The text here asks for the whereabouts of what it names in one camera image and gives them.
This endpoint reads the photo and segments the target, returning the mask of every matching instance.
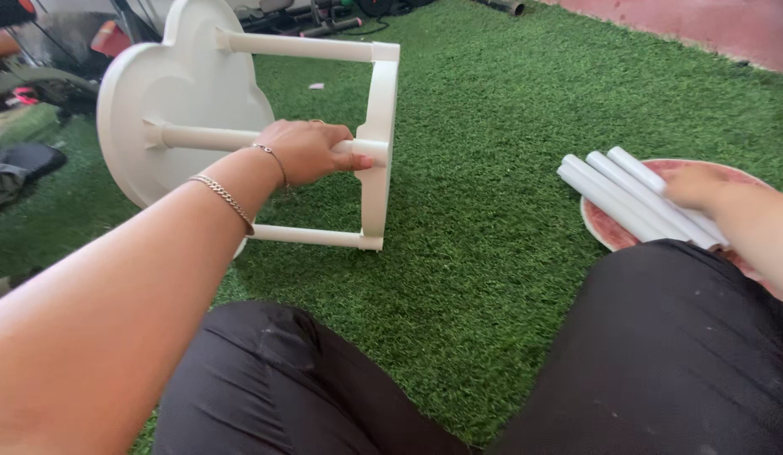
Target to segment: forearm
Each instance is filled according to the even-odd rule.
[[[251,216],[278,182],[263,152],[229,155],[204,173]],[[244,224],[218,194],[188,182],[0,300],[0,447],[123,451],[192,339]]]
[[[724,182],[705,196],[704,210],[741,257],[783,291],[783,193]]]

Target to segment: black cloth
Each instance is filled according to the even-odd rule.
[[[210,312],[166,388],[154,453],[469,453],[296,308]],[[783,303],[677,241],[589,273],[536,387],[487,453],[783,453]]]

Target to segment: white stool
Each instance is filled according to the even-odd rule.
[[[334,150],[371,156],[375,167],[355,172],[362,184],[360,233],[254,224],[247,238],[382,249],[400,45],[243,33],[223,0],[177,0],[161,44],[132,46],[108,68],[96,120],[116,183],[145,208],[254,142],[274,112],[256,87],[250,54],[372,62],[366,123],[354,141]]]

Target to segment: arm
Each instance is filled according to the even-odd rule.
[[[259,140],[300,185],[371,167],[337,155],[345,126],[280,120]],[[203,172],[250,217],[284,183],[260,149]],[[150,415],[245,222],[209,187],[188,181],[0,300],[0,453],[118,453]]]
[[[690,166],[670,181],[667,196],[706,212],[741,257],[783,291],[783,193]]]

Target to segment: pink wall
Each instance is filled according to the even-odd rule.
[[[783,71],[783,0],[541,0]]]

